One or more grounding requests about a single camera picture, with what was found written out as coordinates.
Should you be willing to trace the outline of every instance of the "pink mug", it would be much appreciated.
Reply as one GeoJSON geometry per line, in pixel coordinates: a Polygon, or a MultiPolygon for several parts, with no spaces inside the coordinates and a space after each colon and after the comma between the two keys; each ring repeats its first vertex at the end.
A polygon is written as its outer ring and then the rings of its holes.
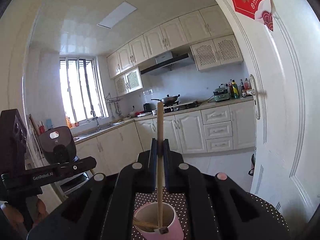
{"type": "MultiPolygon", "coordinates": [[[[158,203],[157,202],[149,202],[144,204],[142,207],[138,208],[134,216],[143,222],[149,222],[152,224],[158,224],[158,203]]],[[[145,231],[147,229],[143,228],[143,230],[139,226],[135,226],[136,229],[144,236],[146,240],[182,240],[184,237],[178,216],[173,206],[168,203],[163,202],[163,226],[167,226],[169,232],[161,235],[156,232],[148,232],[145,231]]]]}

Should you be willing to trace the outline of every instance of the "ceiling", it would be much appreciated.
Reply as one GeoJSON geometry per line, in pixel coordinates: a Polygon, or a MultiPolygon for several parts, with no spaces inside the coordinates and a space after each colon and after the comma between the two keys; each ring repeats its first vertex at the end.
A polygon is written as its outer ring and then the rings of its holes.
{"type": "Polygon", "coordinates": [[[142,33],[215,0],[47,0],[31,46],[61,54],[109,55],[142,33]],[[97,26],[127,1],[137,8],[112,29],[97,26]]]}

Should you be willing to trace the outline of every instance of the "human hand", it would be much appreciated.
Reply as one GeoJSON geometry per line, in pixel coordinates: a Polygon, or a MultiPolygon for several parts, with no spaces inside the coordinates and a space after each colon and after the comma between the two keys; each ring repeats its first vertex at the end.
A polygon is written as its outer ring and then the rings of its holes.
{"type": "MultiPolygon", "coordinates": [[[[22,214],[13,206],[9,205],[8,203],[4,203],[1,205],[1,209],[4,213],[4,215],[7,217],[10,225],[18,231],[18,225],[23,223],[24,219],[22,214]]],[[[33,228],[39,224],[44,218],[48,216],[48,212],[46,211],[45,204],[41,199],[38,199],[37,202],[37,210],[38,210],[38,216],[36,220],[33,223],[33,228]]]]}

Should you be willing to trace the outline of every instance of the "lattice cabinet door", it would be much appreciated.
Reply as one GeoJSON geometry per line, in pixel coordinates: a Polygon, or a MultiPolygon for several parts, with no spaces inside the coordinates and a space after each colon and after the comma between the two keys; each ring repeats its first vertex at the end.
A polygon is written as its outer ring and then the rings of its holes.
{"type": "Polygon", "coordinates": [[[219,56],[212,40],[191,45],[198,70],[221,65],[219,56]]]}
{"type": "Polygon", "coordinates": [[[213,40],[221,64],[243,61],[242,54],[234,35],[224,36],[213,40]]]}
{"type": "Polygon", "coordinates": [[[138,68],[135,68],[129,72],[127,72],[125,78],[128,82],[128,91],[129,93],[135,90],[142,88],[142,82],[140,78],[140,71],[138,68]]]}
{"type": "Polygon", "coordinates": [[[117,77],[115,79],[115,85],[116,85],[116,90],[117,90],[118,96],[122,96],[122,95],[129,93],[128,84],[127,84],[127,80],[125,78],[125,75],[117,77]]]}

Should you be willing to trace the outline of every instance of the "kitchen sink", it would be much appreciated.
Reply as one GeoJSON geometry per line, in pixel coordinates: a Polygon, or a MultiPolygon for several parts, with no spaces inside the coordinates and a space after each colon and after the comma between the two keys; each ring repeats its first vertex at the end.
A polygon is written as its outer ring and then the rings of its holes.
{"type": "Polygon", "coordinates": [[[108,124],[108,125],[101,125],[101,126],[99,127],[99,129],[96,128],[96,129],[94,129],[94,130],[90,130],[90,131],[88,131],[88,132],[84,132],[84,133],[82,133],[82,134],[80,134],[80,135],[78,135],[78,136],[81,137],[81,136],[93,135],[93,134],[95,134],[95,133],[97,133],[97,132],[105,131],[105,130],[111,128],[111,127],[117,126],[117,125],[119,125],[119,124],[121,124],[121,123],[124,123],[124,122],[115,122],[115,123],[111,123],[111,124],[108,124]]]}

